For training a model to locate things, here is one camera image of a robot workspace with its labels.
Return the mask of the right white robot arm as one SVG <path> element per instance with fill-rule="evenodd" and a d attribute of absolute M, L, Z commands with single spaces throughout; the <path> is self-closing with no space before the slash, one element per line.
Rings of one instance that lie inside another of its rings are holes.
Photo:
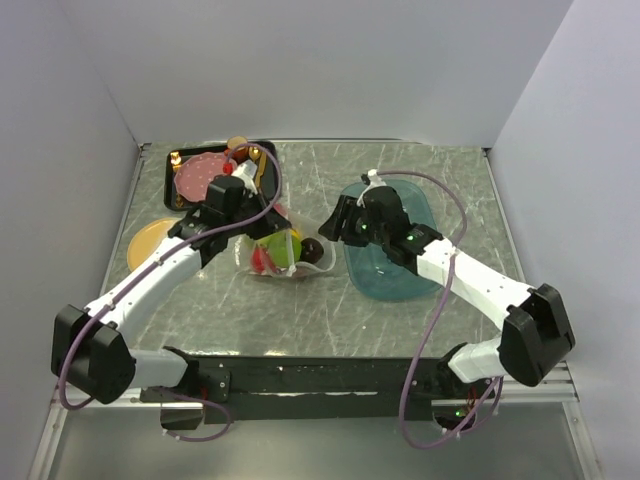
<path fill-rule="evenodd" d="M 411 221 L 390 186 L 370 188 L 360 198 L 340 196 L 318 232 L 349 246 L 380 247 L 392 263 L 448 287 L 492 321 L 498 337 L 445 356 L 447 367 L 438 373 L 437 384 L 449 398 L 496 376 L 535 387 L 575 347 L 558 290 L 513 280 L 461 252 L 437 230 Z"/>

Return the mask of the green apple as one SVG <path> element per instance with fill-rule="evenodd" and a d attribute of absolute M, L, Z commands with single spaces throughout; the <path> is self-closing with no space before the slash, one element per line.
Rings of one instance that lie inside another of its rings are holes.
<path fill-rule="evenodd" d="M 290 231 L 282 231 L 272 235 L 266 248 L 276 267 L 288 268 L 300 260 L 301 241 L 294 238 Z"/>

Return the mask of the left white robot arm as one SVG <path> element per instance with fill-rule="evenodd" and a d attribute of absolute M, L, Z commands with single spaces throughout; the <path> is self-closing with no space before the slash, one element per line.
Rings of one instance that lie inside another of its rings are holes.
<path fill-rule="evenodd" d="M 261 239 L 290 228 L 274 202 L 254 192 L 249 182 L 219 176 L 204 201 L 176 222 L 156 251 L 128 277 L 87 306 L 65 306 L 55 317 L 51 370 L 59 398 L 72 385 L 102 404 L 130 388 L 163 387 L 184 402 L 198 390 L 193 362 L 169 348 L 134 350 L 130 342 L 162 300 L 226 249 L 231 238 Z"/>

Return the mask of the red apple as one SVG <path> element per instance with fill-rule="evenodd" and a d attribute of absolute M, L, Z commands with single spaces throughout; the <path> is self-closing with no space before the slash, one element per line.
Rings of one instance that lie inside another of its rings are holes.
<path fill-rule="evenodd" d="M 274 270 L 274 264 L 269 256 L 268 250 L 263 247 L 256 247 L 253 250 L 250 266 L 253 272 L 258 275 L 269 274 Z"/>

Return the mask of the clear polka dot zip bag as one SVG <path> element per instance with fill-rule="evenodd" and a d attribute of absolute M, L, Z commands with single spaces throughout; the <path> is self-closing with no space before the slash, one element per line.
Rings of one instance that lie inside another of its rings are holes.
<path fill-rule="evenodd" d="M 291 227 L 259 240 L 247 236 L 234 244 L 236 265 L 243 271 L 272 278 L 325 274 L 336 264 L 334 244 L 322 237 L 320 223 L 281 205 L 276 210 Z"/>

